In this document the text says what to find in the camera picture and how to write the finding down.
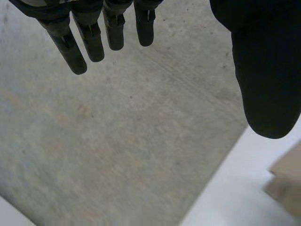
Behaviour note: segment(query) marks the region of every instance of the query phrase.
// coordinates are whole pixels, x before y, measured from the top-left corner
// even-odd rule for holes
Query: concrete floor
[[[206,0],[166,0],[155,41],[107,45],[74,75],[39,23],[0,1],[0,195],[38,225],[174,226],[246,127],[230,33]]]

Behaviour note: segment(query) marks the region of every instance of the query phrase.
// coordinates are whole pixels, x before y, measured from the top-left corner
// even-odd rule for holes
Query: gray concrete surface
[[[38,225],[174,226],[246,126],[230,33],[205,0],[165,0],[155,41],[72,74],[0,1],[0,195]],[[104,31],[103,18],[99,19]]]

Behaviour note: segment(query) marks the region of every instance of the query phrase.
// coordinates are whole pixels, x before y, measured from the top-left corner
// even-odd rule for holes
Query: cardboard
[[[265,191],[286,211],[301,218],[301,144],[284,155],[270,169],[275,175]]]

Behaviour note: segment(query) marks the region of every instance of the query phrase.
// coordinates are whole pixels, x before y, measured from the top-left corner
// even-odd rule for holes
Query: cardboard box
[[[301,218],[301,143],[270,169],[275,175],[265,191],[291,215]]]

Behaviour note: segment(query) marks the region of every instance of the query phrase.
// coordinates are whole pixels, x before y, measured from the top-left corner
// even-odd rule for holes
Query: black rubber finger
[[[162,0],[134,0],[136,28],[142,46],[150,46],[154,41],[155,8]]]
[[[104,59],[103,43],[101,39],[101,31],[98,23],[84,25],[81,24],[73,12],[73,18],[80,36],[84,42],[89,58],[93,62],[99,62]]]
[[[75,74],[85,73],[87,64],[70,30],[69,16],[55,21],[39,20],[39,22],[47,30],[70,69]]]
[[[71,2],[72,15],[89,58],[93,62],[104,59],[101,31],[97,19],[102,11],[101,0],[80,0]]]
[[[121,50],[124,46],[123,27],[126,22],[123,14],[110,16],[104,10],[103,17],[110,49],[114,51]]]
[[[125,19],[123,13],[133,0],[105,0],[103,17],[109,46],[112,50],[121,50],[124,46],[123,27]]]
[[[252,129],[281,138],[301,112],[301,4],[232,33],[233,57]]]
[[[142,46],[150,46],[154,41],[155,10],[142,10],[134,1],[136,14],[136,28],[138,39]]]

